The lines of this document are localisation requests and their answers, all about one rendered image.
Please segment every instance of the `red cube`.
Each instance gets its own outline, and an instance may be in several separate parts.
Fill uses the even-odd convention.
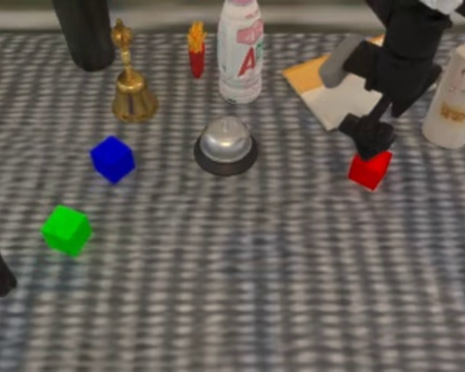
[[[357,153],[351,163],[348,178],[373,191],[388,171],[392,157],[393,153],[384,151],[372,159],[365,161]]]

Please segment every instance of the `black cup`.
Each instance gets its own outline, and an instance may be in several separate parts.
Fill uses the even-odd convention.
[[[115,58],[107,0],[52,0],[72,60],[100,71]]]

